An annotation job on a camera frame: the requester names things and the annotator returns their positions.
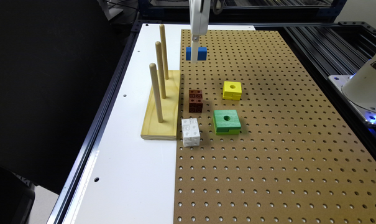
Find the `wooden block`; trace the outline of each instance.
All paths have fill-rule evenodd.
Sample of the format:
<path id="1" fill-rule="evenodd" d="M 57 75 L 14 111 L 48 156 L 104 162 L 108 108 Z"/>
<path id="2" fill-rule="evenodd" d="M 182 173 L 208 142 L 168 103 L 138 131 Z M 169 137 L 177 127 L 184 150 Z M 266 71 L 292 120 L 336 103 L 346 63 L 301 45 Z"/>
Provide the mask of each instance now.
<path id="1" fill-rule="evenodd" d="M 144 124 L 140 137 L 147 140 L 176 140 L 178 124 L 178 97 L 180 92 L 181 72 L 168 71 L 165 80 L 167 96 L 162 99 L 163 122 L 157 121 L 153 88 L 150 90 Z"/>

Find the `brown block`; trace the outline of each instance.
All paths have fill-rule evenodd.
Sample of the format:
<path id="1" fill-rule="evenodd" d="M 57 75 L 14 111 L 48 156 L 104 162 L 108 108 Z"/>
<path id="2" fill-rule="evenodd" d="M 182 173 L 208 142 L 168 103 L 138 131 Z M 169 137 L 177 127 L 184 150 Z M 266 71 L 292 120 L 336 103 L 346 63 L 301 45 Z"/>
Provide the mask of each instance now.
<path id="1" fill-rule="evenodd" d="M 196 99 L 196 108 L 203 108 L 203 100 Z"/>
<path id="2" fill-rule="evenodd" d="M 195 108 L 196 107 L 196 99 L 190 98 L 189 99 L 189 108 Z"/>

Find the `pegboard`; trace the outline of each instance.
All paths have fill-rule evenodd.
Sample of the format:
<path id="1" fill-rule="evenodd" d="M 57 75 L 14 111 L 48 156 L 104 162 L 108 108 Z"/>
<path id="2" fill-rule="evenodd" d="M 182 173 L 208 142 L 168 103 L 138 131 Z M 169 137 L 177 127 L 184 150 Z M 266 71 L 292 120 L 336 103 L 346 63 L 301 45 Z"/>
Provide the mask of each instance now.
<path id="1" fill-rule="evenodd" d="M 180 118 L 197 118 L 198 147 L 178 127 L 174 223 L 376 223 L 376 162 L 278 32 L 209 30 L 206 61 L 185 60 Z M 224 81 L 242 83 L 223 100 Z M 188 112 L 201 89 L 202 113 Z M 215 135 L 214 110 L 237 110 L 239 135 Z"/>

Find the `cable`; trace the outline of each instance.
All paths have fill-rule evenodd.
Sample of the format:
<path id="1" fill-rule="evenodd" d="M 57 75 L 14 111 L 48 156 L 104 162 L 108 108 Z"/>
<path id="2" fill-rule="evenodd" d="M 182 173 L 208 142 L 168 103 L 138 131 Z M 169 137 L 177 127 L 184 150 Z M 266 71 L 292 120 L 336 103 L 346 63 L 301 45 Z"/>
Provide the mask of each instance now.
<path id="1" fill-rule="evenodd" d="M 122 5 L 122 4 L 118 4 L 118 3 L 114 3 L 114 2 L 109 2 L 109 1 L 105 1 L 105 2 L 110 3 L 110 4 L 115 4 L 115 5 L 118 5 L 118 6 L 129 7 L 131 9 L 135 9 L 136 11 L 140 12 L 139 9 L 137 9 L 136 7 L 126 6 L 126 5 Z"/>
<path id="2" fill-rule="evenodd" d="M 109 9 L 112 9 L 114 6 L 117 6 L 117 4 L 119 4 L 120 2 L 125 2 L 125 1 L 131 1 L 131 0 L 121 0 L 121 1 L 116 2 L 116 4 L 113 3 L 113 5 L 109 7 Z"/>
<path id="3" fill-rule="evenodd" d="M 222 0 L 221 7 L 219 9 L 217 9 L 218 1 L 221 2 L 221 0 L 213 0 L 213 13 L 214 13 L 214 15 L 220 14 L 222 12 L 222 10 L 224 9 L 225 0 Z"/>

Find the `wooden peg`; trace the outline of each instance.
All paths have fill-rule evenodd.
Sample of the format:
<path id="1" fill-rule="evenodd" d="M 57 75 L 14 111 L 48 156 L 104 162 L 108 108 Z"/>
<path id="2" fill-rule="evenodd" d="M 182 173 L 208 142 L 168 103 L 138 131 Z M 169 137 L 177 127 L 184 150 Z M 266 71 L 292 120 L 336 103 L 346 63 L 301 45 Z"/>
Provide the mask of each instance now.
<path id="1" fill-rule="evenodd" d="M 160 40 L 162 41 L 164 78 L 166 80 L 168 80 L 167 45 L 165 43 L 165 27 L 164 27 L 164 24 L 160 25 Z"/>
<path id="2" fill-rule="evenodd" d="M 159 123 L 162 123 L 163 122 L 162 102 L 160 100 L 160 91 L 158 89 L 158 78 L 157 78 L 156 64 L 151 63 L 149 65 L 149 70 L 150 70 L 150 77 L 152 78 L 153 94 L 155 96 L 157 121 Z"/>
<path id="3" fill-rule="evenodd" d="M 165 80 L 164 80 L 164 69 L 163 69 L 163 56 L 162 56 L 162 44 L 156 41 L 156 56 L 157 56 L 157 66 L 158 66 L 158 79 L 160 87 L 160 96 L 165 99 Z"/>

